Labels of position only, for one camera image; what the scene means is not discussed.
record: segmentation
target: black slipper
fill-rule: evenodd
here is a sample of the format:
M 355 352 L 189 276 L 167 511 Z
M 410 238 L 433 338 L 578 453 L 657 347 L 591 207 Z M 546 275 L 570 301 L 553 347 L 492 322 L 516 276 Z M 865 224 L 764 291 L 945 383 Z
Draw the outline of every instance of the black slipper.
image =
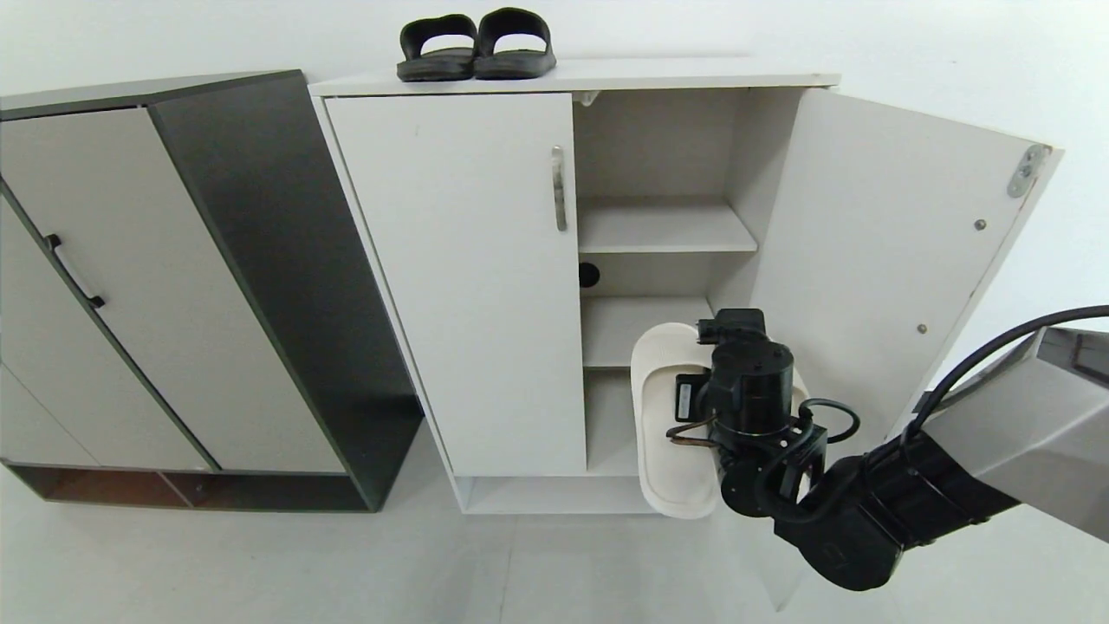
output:
M 397 63 L 397 78 L 404 82 L 439 82 L 472 76 L 476 47 L 421 53 L 429 39 L 442 34 L 465 34 L 476 39 L 477 29 L 474 20 L 458 13 L 406 24 L 400 29 L 400 49 L 405 52 L 405 60 Z
M 494 53 L 497 40 L 506 34 L 535 34 L 543 40 L 547 49 L 506 50 Z M 474 61 L 474 78 L 478 80 L 520 80 L 539 78 L 554 63 L 551 31 L 542 18 L 523 9 L 498 9 L 481 18 L 478 27 L 478 58 Z

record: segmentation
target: metal hinge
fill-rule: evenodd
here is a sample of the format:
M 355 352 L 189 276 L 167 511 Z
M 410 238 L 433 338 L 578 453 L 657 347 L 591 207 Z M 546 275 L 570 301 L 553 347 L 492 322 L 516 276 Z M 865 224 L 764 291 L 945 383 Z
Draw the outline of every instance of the metal hinge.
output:
M 1024 196 L 1028 192 L 1028 188 L 1032 185 L 1032 180 L 1039 173 L 1040 165 L 1044 164 L 1044 161 L 1047 160 L 1050 153 L 1051 147 L 1039 143 L 1025 151 L 1025 155 L 1017 163 L 1017 170 L 1013 172 L 1013 177 L 1009 178 L 1008 192 L 1010 197 Z

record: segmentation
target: white cabinet door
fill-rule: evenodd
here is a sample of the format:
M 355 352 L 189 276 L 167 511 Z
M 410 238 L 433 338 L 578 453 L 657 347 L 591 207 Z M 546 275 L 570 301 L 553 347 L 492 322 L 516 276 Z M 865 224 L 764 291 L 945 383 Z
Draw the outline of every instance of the white cabinet door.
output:
M 222 468 L 344 472 L 145 109 L 7 121 L 2 133 L 16 197 L 62 237 L 106 299 L 100 317 Z
M 876 442 L 930 381 L 1062 155 L 824 90 L 801 99 L 753 305 L 814 396 Z
M 569 93 L 327 100 L 459 475 L 586 470 L 570 106 Z
M 98 466 L 8 367 L 0 367 L 0 457 L 32 464 Z
M 4 366 L 98 463 L 208 470 L 89 318 L 4 198 L 0 198 L 0 223 Z M 12 406 L 8 391 L 8 386 L 0 390 L 2 426 L 21 418 L 9 413 L 20 408 Z M 40 463 L 30 449 L 23 453 L 10 444 L 14 442 L 6 439 L 6 454 L 12 451 L 24 456 L 22 461 Z

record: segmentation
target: cabinet top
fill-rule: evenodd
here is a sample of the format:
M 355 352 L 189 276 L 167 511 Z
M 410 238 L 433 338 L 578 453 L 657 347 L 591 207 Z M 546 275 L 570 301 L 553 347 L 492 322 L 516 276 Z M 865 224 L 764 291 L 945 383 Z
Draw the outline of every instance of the cabinet top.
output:
M 0 96 L 0 121 L 71 114 L 80 112 L 146 106 L 173 100 L 231 89 L 256 81 L 303 75 L 299 70 L 243 71 L 210 75 L 184 75 L 136 80 L 112 84 L 91 84 L 35 93 Z
M 316 82 L 316 96 L 519 93 L 623 89 L 728 89 L 743 86 L 831 86 L 838 73 L 810 71 L 753 57 L 704 59 L 568 59 L 532 80 L 400 82 L 393 68 Z

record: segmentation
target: cabinet door handle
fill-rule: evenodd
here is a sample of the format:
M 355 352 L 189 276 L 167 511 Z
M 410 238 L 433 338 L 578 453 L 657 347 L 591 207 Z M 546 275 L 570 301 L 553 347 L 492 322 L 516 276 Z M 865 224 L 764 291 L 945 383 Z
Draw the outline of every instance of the cabinet door handle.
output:
M 554 182 L 554 225 L 566 231 L 566 184 L 562 180 L 562 147 L 551 147 L 551 176 Z
M 108 303 L 106 300 L 104 300 L 104 297 L 100 296 L 99 294 L 89 296 L 89 294 L 84 289 L 84 286 L 81 285 L 82 282 L 78 280 L 77 277 L 73 276 L 73 270 L 71 270 L 70 267 L 65 264 L 65 259 L 62 258 L 62 255 L 58 253 L 58 247 L 62 246 L 62 237 L 59 236 L 58 234 L 47 234 L 45 236 L 42 237 L 42 242 L 47 243 L 47 248 L 50 250 L 51 255 L 53 255 L 54 258 L 58 259 L 58 264 L 61 265 L 62 270 L 65 270 L 65 276 L 68 276 L 70 280 L 77 284 L 77 288 L 81 290 L 82 295 L 84 295 L 84 299 L 89 303 L 89 305 L 91 305 L 93 309 L 100 309 L 101 307 L 103 307 L 104 304 Z

